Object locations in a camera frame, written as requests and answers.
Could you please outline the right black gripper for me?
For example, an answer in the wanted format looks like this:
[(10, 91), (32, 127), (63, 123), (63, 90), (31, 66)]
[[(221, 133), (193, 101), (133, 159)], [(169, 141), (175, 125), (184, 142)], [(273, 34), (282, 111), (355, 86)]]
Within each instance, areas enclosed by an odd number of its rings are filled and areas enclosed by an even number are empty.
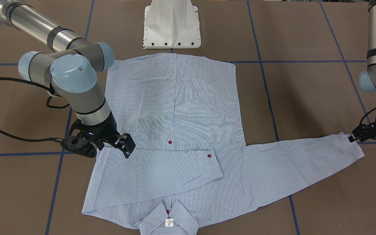
[(126, 159), (130, 157), (136, 147), (129, 133), (120, 134), (117, 131), (117, 123), (112, 112), (106, 120), (97, 125), (85, 125), (80, 119), (77, 119), (76, 129), (79, 130), (79, 137), (96, 145), (100, 141), (107, 143), (115, 149), (119, 149)]

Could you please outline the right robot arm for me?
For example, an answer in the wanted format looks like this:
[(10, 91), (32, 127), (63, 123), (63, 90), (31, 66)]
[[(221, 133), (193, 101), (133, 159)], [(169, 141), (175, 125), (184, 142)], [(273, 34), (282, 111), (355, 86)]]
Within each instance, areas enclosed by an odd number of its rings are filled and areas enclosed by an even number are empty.
[(61, 138), (26, 139), (1, 129), (0, 133), (24, 142), (56, 142), (64, 150), (88, 158), (94, 158), (107, 143), (129, 158), (136, 144), (130, 134), (117, 131), (116, 120), (97, 76), (115, 62), (111, 47), (103, 42), (88, 42), (24, 0), (0, 0), (0, 23), (30, 35), (52, 51), (51, 54), (24, 54), (18, 62), (22, 78), (0, 77), (0, 81), (21, 82), (45, 89), (51, 98), (67, 100), (66, 107), (77, 116)]

